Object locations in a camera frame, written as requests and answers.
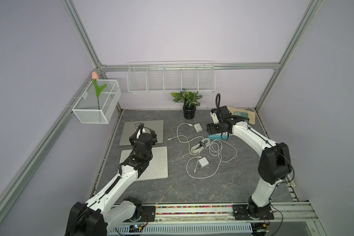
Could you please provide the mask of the teal power strip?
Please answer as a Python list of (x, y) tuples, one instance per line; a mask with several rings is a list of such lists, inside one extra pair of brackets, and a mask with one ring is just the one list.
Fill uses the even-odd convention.
[(211, 140), (220, 139), (220, 140), (226, 141), (230, 137), (231, 137), (231, 135), (228, 132), (222, 132), (222, 133), (208, 135), (208, 138), (211, 139)]

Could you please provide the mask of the white tall charger brick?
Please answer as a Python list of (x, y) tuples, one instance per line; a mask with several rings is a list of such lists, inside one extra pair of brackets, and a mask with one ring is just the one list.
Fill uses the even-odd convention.
[(197, 133), (202, 132), (202, 130), (203, 130), (202, 126), (200, 124), (194, 124), (193, 127)]

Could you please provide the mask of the white charger cable coil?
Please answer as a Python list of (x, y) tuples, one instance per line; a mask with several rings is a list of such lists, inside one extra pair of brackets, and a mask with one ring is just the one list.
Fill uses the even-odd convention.
[[(185, 171), (189, 177), (195, 180), (206, 180), (214, 177), (220, 167), (231, 162), (238, 156), (237, 149), (224, 140), (211, 140), (209, 148), (203, 150), (198, 156), (191, 156), (186, 163)], [(209, 165), (200, 167), (199, 157), (206, 157)]]

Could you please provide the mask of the white square laptop charger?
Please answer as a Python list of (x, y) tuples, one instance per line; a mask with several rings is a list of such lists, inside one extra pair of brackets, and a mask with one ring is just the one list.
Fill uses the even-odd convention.
[(202, 168), (209, 165), (209, 162), (206, 157), (199, 157), (198, 163), (199, 163), (200, 167), (202, 167)]

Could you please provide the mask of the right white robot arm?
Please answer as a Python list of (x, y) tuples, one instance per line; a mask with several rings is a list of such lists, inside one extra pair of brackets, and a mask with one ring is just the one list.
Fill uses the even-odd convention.
[(206, 125), (209, 135), (227, 132), (243, 140), (260, 156), (258, 184), (240, 215), (255, 220), (273, 216), (270, 200), (279, 184), (293, 171), (289, 147), (263, 136), (249, 126), (245, 117), (232, 115), (226, 106), (212, 109), (210, 116), (213, 122)]

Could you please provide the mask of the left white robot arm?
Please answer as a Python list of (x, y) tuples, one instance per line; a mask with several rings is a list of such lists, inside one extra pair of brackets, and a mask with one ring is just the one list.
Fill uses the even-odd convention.
[(71, 208), (65, 235), (106, 236), (124, 221), (140, 219), (140, 200), (126, 197), (119, 206), (114, 206), (114, 203), (149, 166), (153, 158), (151, 149), (157, 143), (157, 135), (153, 130), (149, 133), (140, 130), (129, 140), (133, 149), (119, 165), (117, 174), (92, 198), (85, 203), (77, 202)]

